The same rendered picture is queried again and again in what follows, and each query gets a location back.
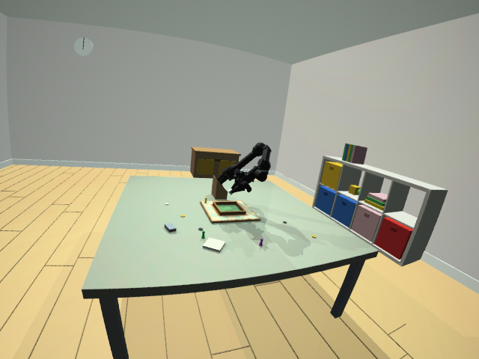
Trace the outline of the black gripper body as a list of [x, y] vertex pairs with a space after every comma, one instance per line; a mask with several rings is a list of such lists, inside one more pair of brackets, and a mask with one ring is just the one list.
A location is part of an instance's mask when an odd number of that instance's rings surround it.
[[243, 181], [237, 175], [234, 175], [234, 178], [237, 180], [237, 182], [240, 182], [242, 187], [249, 193], [251, 191], [251, 186], [249, 183], [254, 182], [254, 177], [250, 172], [245, 172], [245, 174], [248, 174], [248, 176]]

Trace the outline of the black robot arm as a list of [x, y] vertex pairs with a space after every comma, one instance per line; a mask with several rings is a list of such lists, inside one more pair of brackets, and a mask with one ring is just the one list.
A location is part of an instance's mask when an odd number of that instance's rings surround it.
[[246, 157], [244, 157], [235, 165], [223, 168], [221, 170], [222, 174], [216, 179], [221, 184], [223, 184], [226, 180], [231, 181], [232, 179], [234, 179], [234, 175], [237, 175], [243, 181], [248, 176], [248, 174], [245, 174], [245, 172], [240, 171], [240, 169], [247, 165], [256, 156], [262, 156], [262, 158], [259, 159], [257, 163], [258, 166], [254, 166], [254, 168], [252, 168], [249, 172], [253, 175], [255, 179], [264, 182], [266, 181], [267, 174], [269, 172], [269, 169], [271, 168], [271, 164], [269, 161], [271, 152], [272, 150], [268, 145], [265, 145], [263, 143], [256, 143], [256, 145], [253, 147], [253, 150]]

